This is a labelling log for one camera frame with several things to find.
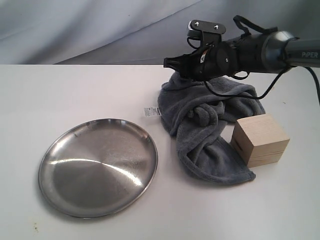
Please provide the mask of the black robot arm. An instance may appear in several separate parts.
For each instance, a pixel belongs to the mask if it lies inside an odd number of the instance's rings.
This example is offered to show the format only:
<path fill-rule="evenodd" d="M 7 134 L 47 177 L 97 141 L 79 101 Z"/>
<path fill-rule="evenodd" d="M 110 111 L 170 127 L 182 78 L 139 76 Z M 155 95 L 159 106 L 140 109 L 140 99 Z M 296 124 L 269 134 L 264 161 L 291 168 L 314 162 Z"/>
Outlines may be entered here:
<path fill-rule="evenodd" d="M 243 33 L 223 40 L 226 27 L 220 23 L 192 20 L 188 24 L 188 41 L 199 41 L 192 53 L 167 57 L 165 68 L 196 81 L 239 72 L 278 74 L 293 67 L 320 66 L 320 41 L 301 39 L 277 27 L 262 28 L 236 15 L 236 26 Z"/>

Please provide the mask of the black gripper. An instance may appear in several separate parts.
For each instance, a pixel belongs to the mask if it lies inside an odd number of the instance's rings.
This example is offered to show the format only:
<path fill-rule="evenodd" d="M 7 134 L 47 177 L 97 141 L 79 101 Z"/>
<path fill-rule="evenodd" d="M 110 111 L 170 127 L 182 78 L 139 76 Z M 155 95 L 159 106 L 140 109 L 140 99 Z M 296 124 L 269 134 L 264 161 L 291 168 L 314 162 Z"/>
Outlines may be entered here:
<path fill-rule="evenodd" d="M 166 57 L 163 67 L 175 70 L 183 78 L 197 81 L 210 80 L 222 76 L 233 76 L 238 72 L 236 50 L 226 42 L 210 46 L 188 56 Z"/>

